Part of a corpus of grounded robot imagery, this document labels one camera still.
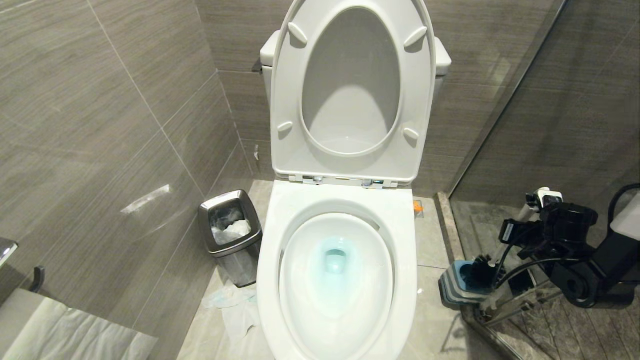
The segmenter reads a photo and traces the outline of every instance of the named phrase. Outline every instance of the cable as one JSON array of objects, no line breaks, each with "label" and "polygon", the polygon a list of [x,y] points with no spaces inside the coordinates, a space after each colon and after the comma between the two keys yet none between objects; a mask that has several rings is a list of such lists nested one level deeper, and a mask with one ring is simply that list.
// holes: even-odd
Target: cable
[{"label": "cable", "polygon": [[615,215],[616,205],[618,205],[618,201],[620,200],[622,195],[624,195],[627,191],[633,189],[640,189],[640,183],[623,186],[622,189],[618,190],[618,192],[613,195],[613,199],[611,199],[611,202],[609,203],[609,211],[607,212],[607,228],[609,229],[609,234],[612,231],[611,223],[613,222],[613,216]]},{"label": "cable", "polygon": [[491,280],[491,285],[495,285],[496,282],[498,282],[498,276],[500,275],[500,270],[502,270],[502,265],[504,264],[504,261],[507,259],[507,254],[509,254],[509,251],[511,250],[511,248],[516,245],[526,234],[529,234],[531,231],[539,228],[540,225],[537,226],[532,226],[531,228],[525,230],[522,234],[518,235],[517,238],[515,238],[512,242],[509,243],[509,246],[507,246],[506,249],[504,249],[504,252],[502,253],[502,258],[500,259],[500,263],[498,264],[498,267],[495,269],[495,274],[493,275],[493,280]]},{"label": "cable", "polygon": [[500,281],[493,288],[494,289],[500,288],[510,278],[518,275],[519,273],[523,272],[524,270],[527,270],[528,268],[530,268],[530,267],[532,267],[534,265],[539,265],[539,264],[542,264],[542,263],[560,263],[560,262],[578,263],[580,261],[582,261],[582,260],[580,260],[580,259],[551,258],[551,259],[537,260],[537,261],[532,261],[530,263],[522,264],[522,265],[518,266],[517,268],[513,269],[512,271],[510,271],[502,279],[500,279]]}]

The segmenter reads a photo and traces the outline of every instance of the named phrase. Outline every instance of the white toilet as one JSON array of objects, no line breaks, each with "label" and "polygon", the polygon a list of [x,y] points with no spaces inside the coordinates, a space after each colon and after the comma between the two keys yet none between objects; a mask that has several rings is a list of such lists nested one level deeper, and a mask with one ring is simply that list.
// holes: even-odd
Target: white toilet
[{"label": "white toilet", "polygon": [[282,178],[258,265],[269,347],[394,360],[417,296],[406,186],[451,59],[422,0],[295,0],[260,55]]}]

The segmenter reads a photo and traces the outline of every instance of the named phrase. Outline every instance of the toilet seat hinge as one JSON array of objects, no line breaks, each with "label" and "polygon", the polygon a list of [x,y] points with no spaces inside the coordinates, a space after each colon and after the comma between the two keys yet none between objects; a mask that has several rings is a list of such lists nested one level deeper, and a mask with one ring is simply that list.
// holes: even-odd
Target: toilet seat hinge
[{"label": "toilet seat hinge", "polygon": [[391,180],[374,180],[374,179],[353,179],[350,177],[328,177],[328,176],[313,176],[313,175],[289,175],[289,181],[292,183],[303,183],[309,185],[346,185],[346,186],[358,186],[366,189],[386,189],[397,188],[397,181]]}]

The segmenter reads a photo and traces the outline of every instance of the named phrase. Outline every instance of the toilet tank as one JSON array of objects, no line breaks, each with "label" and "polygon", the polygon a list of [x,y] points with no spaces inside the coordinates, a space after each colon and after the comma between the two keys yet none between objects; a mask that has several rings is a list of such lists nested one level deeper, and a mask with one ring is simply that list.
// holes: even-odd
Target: toilet tank
[{"label": "toilet tank", "polygon": [[[271,34],[269,40],[262,46],[260,50],[260,62],[262,64],[262,78],[264,80],[264,88],[267,90],[267,100],[271,105],[271,73],[273,72],[273,58],[276,53],[276,46],[278,45],[278,37],[280,36],[280,30]],[[440,88],[444,78],[449,73],[449,66],[451,66],[451,57],[447,50],[442,45],[439,38],[436,38],[435,44],[436,51],[436,84],[435,92],[433,94],[433,102],[438,99]]]}]

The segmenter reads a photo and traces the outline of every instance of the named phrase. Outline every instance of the trash can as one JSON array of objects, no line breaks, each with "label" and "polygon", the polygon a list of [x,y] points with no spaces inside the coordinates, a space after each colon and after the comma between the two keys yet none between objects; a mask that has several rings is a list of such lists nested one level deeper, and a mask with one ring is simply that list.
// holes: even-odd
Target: trash can
[{"label": "trash can", "polygon": [[229,279],[238,288],[255,284],[262,226],[249,195],[238,190],[208,200],[198,218],[207,250]]}]

